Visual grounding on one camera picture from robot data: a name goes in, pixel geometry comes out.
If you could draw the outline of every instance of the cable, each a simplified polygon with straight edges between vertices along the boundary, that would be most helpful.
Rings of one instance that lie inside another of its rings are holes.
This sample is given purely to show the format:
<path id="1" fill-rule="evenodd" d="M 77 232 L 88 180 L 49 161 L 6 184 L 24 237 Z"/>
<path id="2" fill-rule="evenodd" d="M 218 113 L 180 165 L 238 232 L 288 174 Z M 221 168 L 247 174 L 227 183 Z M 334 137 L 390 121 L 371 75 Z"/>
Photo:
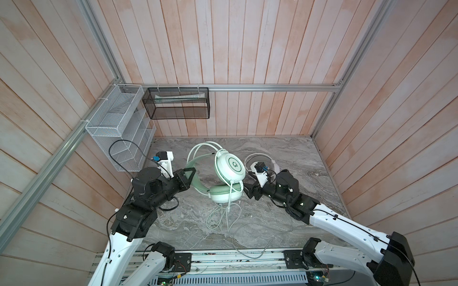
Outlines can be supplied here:
<path id="1" fill-rule="evenodd" d="M 226 224 L 227 224 L 227 228 L 228 228 L 228 233 L 230 231 L 230 229 L 232 228 L 232 226 L 235 224 L 236 221 L 238 221 L 238 219 L 240 218 L 240 216 L 242 215 L 242 207 L 236 203 L 231 203 L 231 205 L 236 205 L 240 208 L 240 213 L 239 213 L 239 216 L 235 219 L 235 221 L 232 222 L 232 224 L 229 226 L 229 221 L 228 221 L 228 217 L 227 217 L 227 209 L 225 207 L 222 207 L 220 205 L 216 205 L 216 207 L 213 209 L 213 211 L 207 216 L 207 219 L 205 221 L 205 224 L 207 226 L 208 229 L 216 229 L 218 228 L 218 226 L 221 224 L 221 222 L 223 221 L 223 217 L 224 215 L 226 215 Z M 221 210 L 221 217 L 219 218 L 219 221 L 212 221 L 212 215 L 217 211 L 217 210 Z M 208 223 L 212 223 L 212 224 L 215 224 L 217 223 L 217 225 L 215 227 L 210 227 L 210 225 Z"/>
<path id="2" fill-rule="evenodd" d="M 268 158 L 270 159 L 270 161 L 272 161 L 272 157 L 270 157 L 269 155 L 267 154 L 264 154 L 264 153 L 252 153 L 250 155 L 248 155 L 246 158 L 245 158 L 245 161 L 243 162 L 244 166 L 245 166 L 245 171 L 248 173 L 248 170 L 249 168 L 247 167 L 246 163 L 249 162 L 248 158 L 252 157 L 251 159 L 253 159 L 254 157 L 257 157 L 257 156 L 262 156 L 262 157 L 265 157 L 265 158 Z"/>
<path id="3" fill-rule="evenodd" d="M 145 250 L 143 251 L 143 254 L 142 254 L 143 261 L 145 261 L 145 258 L 146 258 L 146 257 L 145 257 L 145 252 L 146 252 L 146 250 L 148 249 L 148 247 L 153 246 L 153 245 L 155 245 L 155 243 L 152 243 L 152 244 L 146 246 L 146 248 L 145 248 Z"/>
<path id="4" fill-rule="evenodd" d="M 110 259 L 110 255 L 111 255 L 111 238 L 110 238 L 110 233 L 108 231 L 108 224 L 109 224 L 111 218 L 114 217 L 115 215 L 116 215 L 116 212 L 114 214 L 112 214 L 107 220 L 107 235 L 108 235 L 108 243 L 110 245 L 109 252 L 108 252 L 108 259 Z M 107 269 L 107 265 L 108 265 L 108 261 L 105 262 L 104 272 L 102 273 L 102 282 L 100 283 L 100 286 L 103 286 L 103 284 L 104 284 L 105 270 Z"/>
<path id="5" fill-rule="evenodd" d="M 343 284 L 343 283 L 345 283 L 345 282 L 348 282 L 348 281 L 350 281 L 350 280 L 353 278 L 353 276 L 355 275 L 355 273 L 356 273 L 356 271 L 353 271 L 353 275 L 352 275 L 350 278 L 348 278 L 347 280 L 345 280 L 345 281 L 342 281 L 342 282 L 339 282 L 339 283 L 326 284 L 326 285 L 323 285 L 323 286 L 331 286 L 331 285 Z"/>
<path id="6" fill-rule="evenodd" d="M 272 201 L 272 203 L 273 203 L 276 207 L 278 207 L 278 208 L 280 208 L 280 209 L 286 209 L 286 206 L 284 206 L 284 205 L 277 205 L 277 204 L 275 203 L 275 201 L 272 200 L 272 198 L 270 198 L 270 200 Z"/>
<path id="7" fill-rule="evenodd" d="M 115 142 L 113 142 L 111 145 L 110 145 L 110 148 L 108 148 L 108 155 L 110 155 L 110 158 L 116 163 L 118 164 L 121 168 L 124 169 L 124 171 L 126 171 L 131 177 L 132 177 L 132 180 L 134 179 L 134 176 L 126 169 L 124 168 L 121 164 L 118 163 L 118 161 L 116 161 L 113 156 L 111 156 L 111 148 L 113 147 L 113 145 L 116 143 L 116 142 L 119 142 L 119 141 L 124 141 L 124 140 L 116 140 Z"/>
<path id="8" fill-rule="evenodd" d="M 325 211 L 325 210 L 319 210 L 319 211 L 322 211 L 322 212 L 327 213 L 328 215 L 334 217 L 334 215 L 328 213 L 328 212 Z M 356 228 L 358 228 L 358 229 L 364 231 L 365 233 L 369 234 L 370 236 L 372 236 L 372 237 L 374 237 L 374 238 L 377 238 L 378 240 L 380 240 L 380 241 L 383 242 L 384 244 L 386 244 L 386 245 L 388 245 L 388 246 L 394 248 L 394 249 L 397 250 L 398 252 L 400 252 L 400 253 L 407 259 L 407 261 L 409 262 L 410 267 L 412 268 L 412 271 L 413 271 L 414 274 L 415 274 L 415 278 L 417 279 L 418 286 L 420 286 L 420 280 L 418 279 L 417 272 L 415 271 L 414 265 L 412 264 L 412 262 L 410 261 L 410 259 L 407 257 L 407 255 L 404 254 L 403 251 L 401 251 L 400 249 L 398 249 L 397 247 L 395 247 L 395 246 L 393 246 L 393 245 L 390 245 L 389 243 L 387 243 L 387 242 L 381 240 L 379 237 L 376 237 L 376 236 L 373 235 L 372 233 L 370 233 L 370 232 L 368 232 L 368 231 L 362 229 L 362 228 L 359 227 L 359 226 L 354 225 L 353 223 L 351 223 L 351 222 L 349 222 L 349 221 L 343 220 L 343 219 L 341 219 L 341 218 L 339 218 L 339 217 L 337 217 L 337 219 L 338 219 L 338 220 L 341 220 L 341 221 L 344 221 L 344 222 L 346 222 L 346 223 L 348 223 L 348 224 L 350 224 L 350 225 L 352 225 L 352 226 L 354 226 L 354 227 L 356 227 Z"/>
<path id="9" fill-rule="evenodd" d="M 163 209 L 163 208 L 159 207 L 159 209 L 160 209 L 161 211 L 171 211 L 171 210 L 176 209 L 180 203 L 178 202 L 178 198 L 177 198 L 177 197 L 173 196 L 173 199 L 176 200 L 176 206 L 174 206 L 173 208 L 170 208 L 170 209 Z"/>
<path id="10" fill-rule="evenodd" d="M 289 230 L 280 230 L 280 229 L 276 229 L 276 228 L 273 228 L 273 227 L 270 227 L 270 226 L 266 226 L 266 225 L 264 225 L 264 224 L 257 223 L 257 222 L 249 222 L 249 223 L 246 223 L 246 224 L 244 224 L 244 225 L 241 225 L 241 226 L 239 226 L 239 227 L 235 230 L 234 234 L 232 235 L 232 246 L 233 246 L 234 249 L 237 250 L 237 252 L 240 253 L 241 255 L 243 255 L 243 256 L 245 256 L 245 257 L 248 257 L 248 258 L 250 258 L 250 259 L 258 259 L 258 258 L 260 258 L 261 256 L 264 255 L 264 253 L 266 252 L 267 247 L 269 246 L 269 244 L 272 242 L 272 240 L 273 240 L 277 235 L 280 235 L 280 234 L 283 234 L 283 233 L 288 233 L 288 232 L 292 232 L 292 231 L 293 231 L 293 222 L 291 221 L 291 217 L 290 217 L 290 216 L 288 216 L 288 218 L 290 219 L 290 223 L 291 223 L 291 226 L 290 226 Z M 267 228 L 269 228 L 269 229 L 272 229 L 272 230 L 275 230 L 275 231 L 278 231 L 278 232 L 279 232 L 279 233 L 274 234 L 274 235 L 272 236 L 272 238 L 269 240 L 269 242 L 266 244 L 266 246 L 265 246 L 264 249 L 262 250 L 261 254 L 260 254 L 259 256 L 256 256 L 256 257 L 251 257 L 251 256 L 246 255 L 245 253 L 242 253 L 242 252 L 235 246 L 235 244 L 234 244 L 234 237 L 235 237 L 235 234 L 236 234 L 242 227 L 244 227 L 244 226 L 246 226 L 246 225 L 249 225 L 249 224 L 256 224 L 256 225 L 259 225 L 259 226 L 262 226 L 262 227 L 267 227 Z"/>
<path id="11" fill-rule="evenodd" d="M 212 147 L 213 149 L 215 149 L 215 151 L 218 151 L 218 150 L 219 150 L 219 149 L 216 148 L 214 145 L 211 145 L 211 144 L 209 144 L 209 143 L 214 143 L 214 142 L 213 142 L 213 141 L 206 141 L 206 142 L 199 143 L 199 144 L 195 145 L 195 146 L 191 149 L 191 151 L 189 151 L 188 158 L 186 159 L 186 164 L 189 163 L 189 157 L 191 156 L 191 153 L 192 153 L 192 151 L 194 151 L 195 148 L 197 148 L 197 150 L 199 150 L 199 148 L 200 148 L 201 146 L 204 146 L 204 145 L 205 145 L 205 146 Z M 220 147 L 220 150 L 222 149 L 222 147 L 221 147 L 220 144 L 218 144 L 218 143 L 214 143 L 214 144 L 218 145 L 218 147 Z M 193 159 L 196 157 L 197 150 L 194 152 Z"/>
<path id="12" fill-rule="evenodd" d="M 402 252 L 402 251 L 401 251 L 400 249 L 398 249 L 397 247 L 392 246 L 392 245 L 390 245 L 390 244 L 389 244 L 389 246 L 391 246 L 391 247 L 394 248 L 395 250 L 399 251 L 402 255 L 404 255 L 404 257 L 405 257 L 405 258 L 407 259 L 407 261 L 409 262 L 410 267 L 412 267 L 412 271 L 413 271 L 414 274 L 415 274 L 415 278 L 417 279 L 418 286 L 421 286 L 420 280 L 418 279 L 417 271 L 415 271 L 414 265 L 412 264 L 412 262 L 410 261 L 410 259 L 407 257 L 407 255 L 405 255 L 404 252 Z"/>
<path id="13" fill-rule="evenodd" d="M 310 213 L 313 212 L 313 211 L 317 211 L 317 210 L 311 210 L 311 211 L 309 211 L 308 213 L 306 213 L 305 215 L 308 215 L 308 214 L 310 214 Z M 332 216 L 332 217 L 335 217 L 334 215 L 328 213 L 328 212 L 325 211 L 325 210 L 319 210 L 319 211 L 322 211 L 322 212 L 327 213 L 328 215 L 330 215 L 330 216 Z M 372 233 L 370 233 L 370 232 L 368 232 L 368 231 L 362 229 L 361 227 L 359 227 L 359 226 L 357 226 L 357 225 L 354 225 L 353 223 L 351 223 L 351 222 L 349 222 L 349 221 L 343 220 L 343 219 L 341 219 L 340 217 L 336 217 L 336 218 L 337 218 L 338 220 L 344 221 L 344 222 L 346 222 L 346 223 L 348 223 L 348 224 L 350 224 L 350 225 L 352 225 L 352 226 L 354 226 L 354 227 L 356 227 L 356 228 L 358 228 L 358 229 L 364 231 L 365 233 L 367 233 L 367 234 L 369 234 L 370 236 L 376 238 L 377 240 L 380 240 L 381 242 L 383 242 L 383 243 L 386 244 L 386 245 L 389 244 L 389 243 L 387 243 L 387 242 L 381 240 L 379 237 L 376 237 L 376 236 L 373 235 Z"/>
<path id="14" fill-rule="evenodd" d="M 113 142 L 113 143 L 111 144 L 110 148 L 108 148 L 108 154 L 110 155 L 110 158 L 111 158 L 116 164 L 118 164 L 121 168 L 123 168 L 126 172 L 129 173 L 129 171 L 128 171 L 126 168 L 124 168 L 121 164 L 119 164 L 119 163 L 113 158 L 113 156 L 111 156 L 111 152 L 110 152 L 110 151 L 111 151 L 111 147 L 113 147 L 113 145 L 114 145 L 116 142 L 119 142 L 119 141 L 126 141 L 126 142 L 130 142 L 130 143 L 134 144 L 134 145 L 138 148 L 138 150 L 140 151 L 140 153 L 141 153 L 145 158 L 147 158 L 147 159 L 150 160 L 151 162 L 155 163 L 158 167 L 162 168 L 162 169 L 167 173 L 167 175 L 169 176 L 169 181 L 172 179 L 172 176 L 170 175 L 170 173 L 169 173 L 161 164 L 159 164 L 158 162 L 156 162 L 156 161 L 154 161 L 153 159 L 150 159 L 148 156 L 146 156 L 145 153 L 143 153 L 142 149 L 141 149 L 137 144 L 135 144 L 135 142 L 130 141 L 130 140 L 125 140 L 125 139 L 119 139 L 119 140 L 116 140 L 115 142 Z"/>

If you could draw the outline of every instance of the black cable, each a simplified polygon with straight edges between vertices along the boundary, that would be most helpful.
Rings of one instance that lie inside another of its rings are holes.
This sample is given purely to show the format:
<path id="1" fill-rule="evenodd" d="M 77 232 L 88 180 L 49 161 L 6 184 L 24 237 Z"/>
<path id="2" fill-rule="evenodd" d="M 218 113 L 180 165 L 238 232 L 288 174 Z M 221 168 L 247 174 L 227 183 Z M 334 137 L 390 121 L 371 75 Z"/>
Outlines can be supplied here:
<path id="1" fill-rule="evenodd" d="M 113 156 L 111 156 L 111 148 L 113 147 L 113 145 L 116 143 L 116 142 L 119 142 L 119 141 L 123 141 L 123 140 L 116 140 L 115 142 L 113 142 L 111 145 L 110 145 L 110 148 L 108 148 L 108 155 L 110 156 L 110 158 L 116 163 L 118 164 L 121 168 L 124 169 L 124 171 L 126 171 L 131 177 L 132 177 L 132 180 L 134 179 L 134 176 L 126 169 L 124 168 L 121 164 L 119 164 L 118 161 L 116 161 Z"/>
<path id="2" fill-rule="evenodd" d="M 345 281 L 342 281 L 342 282 L 339 282 L 339 283 L 326 284 L 326 285 L 323 285 L 323 286 L 331 286 L 331 285 L 343 284 L 345 282 L 348 282 L 353 278 L 355 273 L 356 273 L 356 271 L 353 271 L 353 275 L 350 278 L 348 278 L 347 280 L 345 280 Z"/>
<path id="3" fill-rule="evenodd" d="M 110 153 L 110 150 L 111 150 L 111 147 L 113 147 L 113 145 L 116 143 L 116 142 L 119 142 L 119 141 L 126 141 L 126 142 L 130 142 L 132 144 L 134 144 L 138 150 L 140 151 L 140 153 L 145 157 L 147 158 L 148 160 L 150 160 L 151 162 L 155 163 L 158 167 L 162 168 L 166 173 L 167 175 L 169 176 L 169 181 L 172 179 L 172 176 L 170 175 L 170 173 L 161 165 L 159 164 L 158 162 L 154 161 L 153 159 L 150 159 L 148 156 L 145 155 L 145 153 L 143 153 L 142 149 L 137 145 L 135 144 L 135 142 L 133 141 L 130 141 L 130 140 L 125 140 L 125 139 L 119 139 L 119 140 L 116 140 L 115 142 L 113 142 L 110 146 L 110 148 L 108 149 L 108 154 L 110 155 L 111 159 L 116 163 L 118 164 L 121 168 L 123 168 L 126 172 L 129 173 L 129 171 L 126 170 L 126 168 L 124 168 L 121 164 L 119 164 L 112 156 L 111 156 L 111 153 Z"/>
<path id="4" fill-rule="evenodd" d="M 328 215 L 334 217 L 334 215 L 328 213 L 328 212 L 325 211 L 325 210 L 319 210 L 319 211 L 322 211 L 322 212 L 327 213 Z M 368 231 L 362 229 L 362 228 L 359 227 L 359 226 L 354 225 L 353 223 L 351 223 L 351 222 L 349 222 L 349 221 L 343 220 L 343 219 L 341 219 L 341 218 L 339 218 L 339 217 L 337 217 L 337 219 L 338 219 L 338 220 L 341 220 L 341 221 L 344 221 L 344 222 L 346 222 L 346 223 L 348 223 L 348 224 L 350 224 L 350 225 L 352 225 L 352 226 L 354 226 L 354 227 L 356 227 L 356 228 L 358 228 L 358 229 L 364 231 L 365 233 L 369 234 L 369 235 L 372 236 L 372 237 L 376 237 L 376 236 L 373 235 L 372 233 L 370 233 L 370 232 L 368 232 Z M 414 274 L 415 274 L 415 278 L 417 279 L 418 286 L 421 286 L 421 285 L 420 285 L 420 280 L 418 279 L 417 272 L 415 271 L 414 265 L 412 264 L 412 262 L 410 261 L 410 259 L 407 257 L 407 255 L 405 255 L 404 252 L 401 251 L 400 249 L 398 249 L 397 247 L 392 246 L 392 245 L 390 245 L 389 243 L 387 243 L 387 242 L 381 240 L 379 237 L 376 237 L 376 238 L 377 238 L 377 240 L 380 240 L 380 241 L 383 242 L 384 244 L 389 245 L 390 247 L 394 248 L 395 250 L 397 250 L 398 252 L 400 252 L 402 255 L 404 255 L 404 257 L 405 257 L 405 258 L 407 259 L 407 261 L 409 262 L 410 267 L 412 268 L 412 271 L 413 271 Z"/>
<path id="5" fill-rule="evenodd" d="M 335 217 L 333 214 L 330 214 L 330 213 L 328 213 L 328 212 L 325 211 L 325 210 L 319 210 L 319 211 L 322 211 L 322 212 L 327 213 L 328 215 L 330 215 L 330 216 L 332 216 L 332 217 Z M 384 244 L 388 245 L 388 243 L 385 242 L 385 241 L 383 241 L 383 240 L 381 240 L 380 237 L 376 237 L 375 235 L 373 235 L 372 233 L 370 233 L 370 232 L 368 232 L 368 231 L 362 229 L 361 227 L 356 226 L 356 225 L 354 225 L 353 223 L 351 223 L 351 222 L 349 222 L 349 221 L 343 220 L 343 219 L 341 219 L 340 217 L 336 217 L 336 218 L 337 218 L 338 220 L 344 221 L 344 222 L 346 222 L 346 223 L 348 223 L 348 224 L 350 224 L 350 225 L 352 225 L 352 226 L 354 226 L 354 227 L 356 227 L 356 228 L 358 228 L 358 229 L 364 231 L 365 233 L 369 234 L 370 236 L 372 236 L 372 237 L 376 238 L 377 240 L 380 240 L 380 241 L 383 242 Z"/>
<path id="6" fill-rule="evenodd" d="M 171 210 L 176 209 L 180 203 L 178 202 L 178 198 L 177 198 L 177 197 L 173 196 L 173 199 L 176 200 L 176 206 L 174 206 L 173 208 L 170 208 L 170 209 L 163 209 L 163 208 L 159 207 L 159 209 L 160 209 L 161 211 L 171 211 Z"/>
<path id="7" fill-rule="evenodd" d="M 108 259 L 110 259 L 110 255 L 111 255 L 111 239 L 110 239 L 110 233 L 108 231 L 108 224 L 111 218 L 114 217 L 115 215 L 116 213 L 112 214 L 107 220 L 107 235 L 108 235 L 108 243 L 110 245 L 109 252 L 108 252 Z M 102 273 L 102 282 L 100 283 L 100 286 L 103 286 L 104 284 L 105 270 L 107 269 L 107 265 L 108 265 L 108 262 L 105 263 L 104 272 Z"/>
<path id="8" fill-rule="evenodd" d="M 153 245 L 155 245 L 155 243 L 152 243 L 152 244 L 146 246 L 146 248 L 145 248 L 145 250 L 143 251 L 143 254 L 142 254 L 143 261 L 145 261 L 145 252 L 146 252 L 146 250 L 148 249 L 148 247 L 153 246 Z"/>
<path id="9" fill-rule="evenodd" d="M 412 267 L 412 271 L 413 271 L 414 274 L 415 274 L 415 278 L 417 279 L 418 286 L 421 286 L 420 280 L 418 279 L 417 272 L 415 271 L 414 265 L 412 264 L 412 262 L 410 261 L 410 259 L 407 257 L 407 255 L 405 255 L 404 252 L 402 252 L 400 249 L 398 249 L 398 248 L 395 247 L 395 246 L 390 245 L 390 247 L 394 248 L 395 250 L 399 251 L 402 255 L 404 255 L 404 257 L 405 257 L 405 258 L 407 259 L 407 261 L 409 262 L 410 267 Z"/>
<path id="10" fill-rule="evenodd" d="M 272 201 L 272 203 L 273 203 L 276 207 L 281 208 L 281 209 L 286 209 L 286 206 L 284 206 L 284 205 L 277 205 L 277 204 L 275 203 L 275 201 L 272 200 L 272 198 L 270 198 L 270 200 Z"/>

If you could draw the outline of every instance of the gray marble floor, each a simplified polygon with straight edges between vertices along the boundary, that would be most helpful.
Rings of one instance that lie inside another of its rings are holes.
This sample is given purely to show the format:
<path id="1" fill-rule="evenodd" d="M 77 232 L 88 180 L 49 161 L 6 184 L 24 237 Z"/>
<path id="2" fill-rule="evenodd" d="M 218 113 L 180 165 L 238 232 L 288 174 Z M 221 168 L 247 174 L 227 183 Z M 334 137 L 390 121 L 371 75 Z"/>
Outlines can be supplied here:
<path id="1" fill-rule="evenodd" d="M 280 170 L 288 169 L 299 180 L 301 192 L 345 215 L 344 206 L 337 191 L 315 145 L 308 137 L 157 139 L 152 143 L 149 155 L 154 156 L 158 151 L 173 151 L 174 169 L 184 168 L 191 148 L 207 140 L 218 142 L 242 161 L 247 155 L 254 152 L 269 154 L 280 166 Z M 208 153 L 203 149 L 199 150 L 199 154 Z M 199 178 L 205 185 L 220 183 L 213 168 L 213 157 L 201 161 L 196 165 L 196 169 Z M 215 207 L 209 198 L 199 194 L 192 187 L 179 193 L 177 197 L 180 200 L 180 206 L 174 211 L 158 211 L 158 219 L 151 226 L 140 249 L 157 241 L 173 245 L 177 250 L 234 248 L 232 245 L 234 232 L 240 226 L 251 222 L 284 230 L 289 230 L 292 226 L 292 232 L 277 235 L 269 244 L 270 248 L 302 247 L 310 237 L 317 237 L 337 245 L 347 245 L 338 237 L 322 229 L 291 219 L 283 209 L 275 207 L 265 197 L 256 201 L 254 198 L 248 199 L 244 194 L 240 200 L 236 201 L 241 206 L 242 213 L 230 232 L 227 231 L 225 217 L 218 228 L 211 230 L 206 227 L 206 218 Z M 163 207 L 174 204 L 175 201 L 167 202 Z M 237 218 L 239 213 L 236 206 L 231 208 L 229 224 Z M 238 248 L 263 248 L 272 235 L 278 232 L 260 225 L 249 224 L 243 226 L 235 234 L 234 244 Z"/>

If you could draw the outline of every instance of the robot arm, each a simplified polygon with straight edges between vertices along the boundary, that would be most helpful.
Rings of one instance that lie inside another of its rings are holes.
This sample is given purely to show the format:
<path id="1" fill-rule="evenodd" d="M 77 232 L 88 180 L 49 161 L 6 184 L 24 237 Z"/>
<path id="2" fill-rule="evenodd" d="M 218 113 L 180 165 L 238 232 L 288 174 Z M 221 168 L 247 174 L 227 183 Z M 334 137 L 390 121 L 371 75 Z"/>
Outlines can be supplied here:
<path id="1" fill-rule="evenodd" d="M 245 184 L 248 198 L 261 196 L 283 204 L 294 219 L 324 229 L 357 249 L 340 247 L 311 238 L 302 250 L 305 269 L 320 264 L 336 264 L 373 276 L 381 286 L 410 283 L 415 264 L 409 244 L 397 232 L 387 235 L 367 228 L 329 209 L 318 200 L 299 191 L 299 182 L 288 170 L 277 173 L 275 182 L 267 179 L 267 167 L 262 162 L 251 166 L 254 184 Z"/>
<path id="2" fill-rule="evenodd" d="M 157 154 L 162 157 L 159 159 L 163 167 L 161 170 L 157 167 L 144 168 L 132 180 L 133 192 L 116 212 L 109 243 L 89 282 L 90 286 L 119 285 L 132 255 L 157 219 L 157 209 L 177 193 L 189 189 L 196 169 L 185 168 L 172 173 L 173 155 L 171 152 L 164 153 Z M 146 285 L 160 271 L 171 269 L 175 260 L 174 251 L 174 247 L 158 242 L 143 264 L 122 285 Z"/>

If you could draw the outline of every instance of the wooden wall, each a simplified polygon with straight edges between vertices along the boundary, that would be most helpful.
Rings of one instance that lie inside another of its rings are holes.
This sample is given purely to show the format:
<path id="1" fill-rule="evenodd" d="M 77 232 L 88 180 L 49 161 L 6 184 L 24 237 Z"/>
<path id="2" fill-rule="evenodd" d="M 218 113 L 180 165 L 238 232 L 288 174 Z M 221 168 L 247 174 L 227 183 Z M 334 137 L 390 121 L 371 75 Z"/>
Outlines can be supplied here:
<path id="1" fill-rule="evenodd" d="M 334 83 L 379 0 L 91 0 L 126 82 Z M 308 135 L 327 92 L 211 93 L 157 136 Z"/>
<path id="2" fill-rule="evenodd" d="M 399 0 L 316 137 L 353 219 L 405 235 L 421 281 L 454 280 L 428 285 L 458 279 L 457 13 Z"/>
<path id="3" fill-rule="evenodd" d="M 0 1 L 0 217 L 114 76 L 74 0 Z M 1 285 L 82 285 L 129 178 L 86 137 L 0 256 Z"/>

